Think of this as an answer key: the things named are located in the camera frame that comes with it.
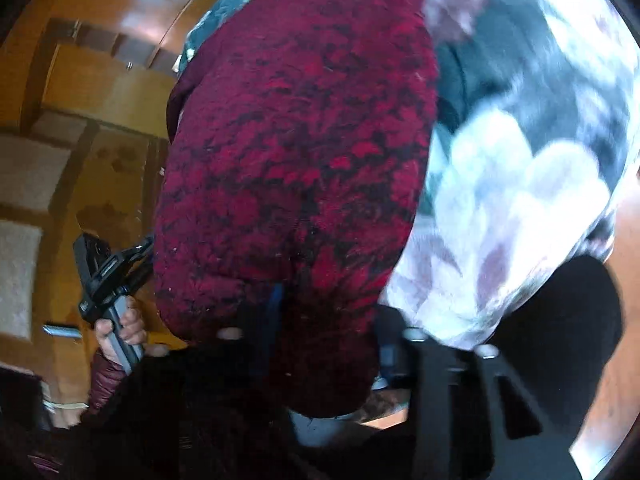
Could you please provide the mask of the maroon sleeved left forearm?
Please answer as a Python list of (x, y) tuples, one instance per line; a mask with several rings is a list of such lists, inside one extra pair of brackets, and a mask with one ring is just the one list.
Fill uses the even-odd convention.
[(103, 408), (125, 377), (126, 373), (119, 364), (107, 359), (102, 350), (96, 350), (91, 362), (87, 408), (80, 419), (85, 420)]

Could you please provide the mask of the person's left hand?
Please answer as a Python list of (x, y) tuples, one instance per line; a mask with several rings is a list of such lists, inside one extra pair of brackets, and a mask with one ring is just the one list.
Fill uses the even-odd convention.
[[(148, 340), (142, 314), (138, 309), (137, 300), (128, 296), (125, 302), (126, 310), (120, 317), (120, 327), (116, 330), (120, 339), (125, 343), (133, 346), (134, 344), (145, 344)], [(96, 342), (103, 355), (111, 362), (122, 366), (118, 355), (110, 341), (110, 335), (114, 332), (113, 322), (106, 318), (100, 318), (94, 324), (94, 334)]]

